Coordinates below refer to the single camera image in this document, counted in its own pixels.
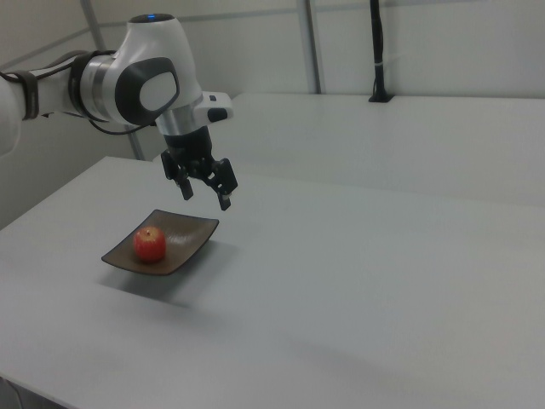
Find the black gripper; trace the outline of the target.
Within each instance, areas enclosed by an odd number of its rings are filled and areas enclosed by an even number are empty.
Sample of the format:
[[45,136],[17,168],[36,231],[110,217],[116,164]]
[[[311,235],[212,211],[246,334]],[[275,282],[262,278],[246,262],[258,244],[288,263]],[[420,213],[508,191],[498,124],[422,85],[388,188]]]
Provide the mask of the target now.
[[165,177],[175,182],[183,199],[193,196],[190,176],[203,180],[216,193],[221,210],[227,210],[238,181],[228,158],[213,159],[208,128],[201,127],[184,135],[166,135],[164,139],[168,151],[163,151],[160,158]]

